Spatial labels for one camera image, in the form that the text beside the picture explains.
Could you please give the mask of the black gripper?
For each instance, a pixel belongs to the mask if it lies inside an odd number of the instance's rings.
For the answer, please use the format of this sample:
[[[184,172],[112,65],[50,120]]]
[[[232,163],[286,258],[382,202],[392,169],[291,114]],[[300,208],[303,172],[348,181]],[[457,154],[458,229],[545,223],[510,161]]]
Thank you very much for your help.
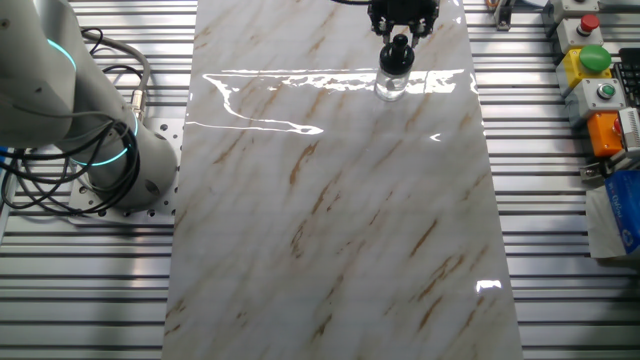
[[[437,0],[373,0],[369,5],[371,31],[390,42],[394,24],[409,24],[411,47],[433,32],[439,12]]]

